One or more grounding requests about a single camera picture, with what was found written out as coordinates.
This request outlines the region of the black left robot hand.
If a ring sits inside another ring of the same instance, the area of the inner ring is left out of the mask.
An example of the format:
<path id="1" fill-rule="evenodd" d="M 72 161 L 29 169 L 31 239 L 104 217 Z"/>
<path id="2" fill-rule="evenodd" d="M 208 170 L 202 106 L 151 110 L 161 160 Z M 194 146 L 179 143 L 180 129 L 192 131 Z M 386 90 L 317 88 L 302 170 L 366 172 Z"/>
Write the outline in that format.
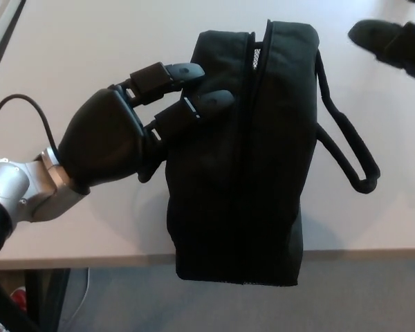
<path id="1" fill-rule="evenodd" d="M 173 145 L 223 115 L 234 103 L 224 89 L 183 96 L 149 124 L 134 110 L 195 87 L 204 77 L 195 63 L 156 62 L 94 93 L 72 117 L 58 146 L 60 164 L 78 192 L 88 194 L 91 187 L 133 174 L 146 183 Z"/>

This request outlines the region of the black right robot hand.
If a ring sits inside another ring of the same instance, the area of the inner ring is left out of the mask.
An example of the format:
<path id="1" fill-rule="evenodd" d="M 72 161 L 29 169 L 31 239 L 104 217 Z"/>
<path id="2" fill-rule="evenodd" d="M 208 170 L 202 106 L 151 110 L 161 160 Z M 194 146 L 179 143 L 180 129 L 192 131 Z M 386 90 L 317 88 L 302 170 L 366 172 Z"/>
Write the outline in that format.
<path id="1" fill-rule="evenodd" d="M 353 25 L 348 37 L 377 61 L 402 69 L 415 79 L 415 23 L 363 19 Z"/>

